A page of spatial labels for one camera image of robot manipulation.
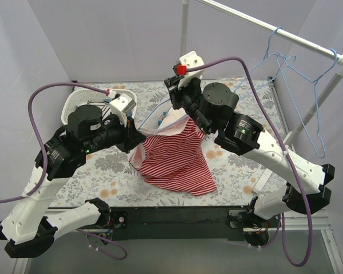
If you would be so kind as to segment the red white striped tank top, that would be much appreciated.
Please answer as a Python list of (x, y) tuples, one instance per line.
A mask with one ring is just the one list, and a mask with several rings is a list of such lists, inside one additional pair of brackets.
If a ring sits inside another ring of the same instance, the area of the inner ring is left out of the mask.
[(187, 192), (194, 196), (217, 189), (202, 152), (205, 134), (192, 119), (177, 124), (178, 134), (149, 135), (139, 144), (130, 165), (144, 181), (168, 191)]

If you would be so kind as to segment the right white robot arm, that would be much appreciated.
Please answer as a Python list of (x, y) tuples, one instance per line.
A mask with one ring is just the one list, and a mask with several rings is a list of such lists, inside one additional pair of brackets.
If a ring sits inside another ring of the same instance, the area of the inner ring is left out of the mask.
[(282, 149), (260, 123), (235, 111), (239, 97), (225, 84), (213, 82), (202, 88), (200, 79), (192, 78), (181, 87), (181, 81), (181, 76), (164, 81), (173, 108), (183, 108), (204, 134), (217, 134), (214, 142), (224, 150), (257, 162), (286, 180), (279, 190), (254, 197), (236, 221), (260, 227), (288, 210), (307, 215), (329, 205), (332, 192), (326, 185), (334, 178), (332, 165), (319, 166)]

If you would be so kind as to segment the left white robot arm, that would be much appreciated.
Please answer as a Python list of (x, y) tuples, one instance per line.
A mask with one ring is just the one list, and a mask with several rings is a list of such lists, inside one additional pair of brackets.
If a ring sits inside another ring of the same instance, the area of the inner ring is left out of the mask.
[(99, 198), (77, 208), (47, 216), (58, 191), (94, 152), (116, 146), (129, 153), (146, 137), (135, 127), (130, 114), (111, 108), (103, 117), (99, 107), (83, 105), (72, 112), (66, 125), (56, 130), (35, 159), (31, 178), (12, 211), (0, 221), (0, 240), (11, 258), (35, 258), (59, 237), (87, 225), (105, 228), (111, 208)]

